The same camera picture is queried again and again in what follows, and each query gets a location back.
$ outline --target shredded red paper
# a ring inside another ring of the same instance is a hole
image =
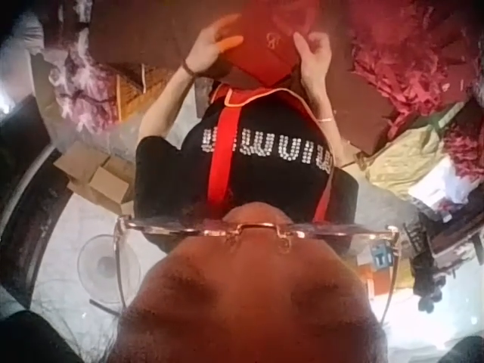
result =
[[[458,176],[484,179],[484,116],[451,124],[445,132],[444,150]]]
[[[79,21],[88,23],[92,0],[76,0]],[[98,134],[118,123],[116,75],[96,62],[88,51],[88,29],[65,39],[56,48],[43,51],[44,58],[53,63],[49,81],[63,118]]]
[[[464,16],[415,0],[350,0],[355,73],[391,100],[394,139],[413,120],[467,99],[477,77],[477,40]]]

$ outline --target red strap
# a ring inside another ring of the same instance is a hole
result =
[[[225,107],[219,117],[217,139],[210,165],[207,200],[211,206],[220,206],[227,194],[232,163],[232,148],[242,107]]]
[[[225,97],[230,88],[226,85],[219,87],[213,97],[214,100]],[[256,95],[257,92],[264,92],[265,89],[241,92],[238,91],[235,96],[242,98],[250,98]],[[290,105],[295,107],[302,115],[307,117],[311,122],[312,119],[307,115],[306,109],[295,97],[279,92],[281,97]],[[238,123],[240,119],[240,112],[242,107],[225,107],[219,117],[219,124],[217,126],[217,138],[212,156],[212,163],[210,165],[209,185],[207,191],[207,200],[209,205],[213,208],[222,206],[227,197],[228,183],[230,179],[231,162],[233,156],[234,139],[237,136]],[[330,190],[333,181],[333,173],[330,174],[326,188],[321,195],[318,207],[315,211],[313,222],[323,222],[326,216],[327,207],[330,200]]]
[[[330,196],[331,196],[331,185],[333,184],[333,173],[331,172],[329,178],[327,179],[326,188],[321,195],[321,199],[319,200],[318,207],[316,208],[315,216],[312,219],[313,222],[323,222],[326,217],[327,208],[330,204]]]

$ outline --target cardboard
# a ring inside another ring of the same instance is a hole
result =
[[[124,201],[129,184],[108,172],[103,167],[98,168],[89,186],[108,199],[121,204]]]
[[[54,165],[65,172],[71,181],[87,184],[108,158],[109,155],[76,141]]]
[[[54,165],[67,174],[73,193],[117,215],[134,215],[132,163],[76,142]]]

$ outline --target person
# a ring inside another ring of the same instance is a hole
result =
[[[266,203],[223,220],[291,223]],[[358,276],[324,241],[247,228],[188,237],[146,275],[109,362],[383,362],[386,338]]]
[[[237,19],[236,14],[223,17],[200,32],[144,115],[136,150],[137,218],[219,219],[232,207],[263,202],[294,222],[328,220],[329,200],[344,172],[337,168],[343,146],[325,85],[331,61],[325,33],[311,33],[309,42],[299,33],[293,36],[304,97],[287,88],[243,91],[220,85],[181,150],[165,139],[195,77],[244,41],[224,37]],[[337,204],[350,194],[340,193]]]
[[[318,209],[322,200],[327,208],[341,153],[325,87],[331,50],[324,33],[309,35],[309,43],[293,37],[309,103],[285,88],[225,87],[218,97],[222,85],[181,150],[165,140],[194,77],[244,41],[223,37],[236,19],[201,31],[141,122],[137,219],[183,218],[193,205],[203,206],[199,217],[235,225],[324,218]],[[169,254],[120,319],[109,361],[385,361],[385,336],[356,274],[325,242],[298,239],[288,252],[281,244],[274,231],[255,227],[236,242],[189,237],[165,246]]]

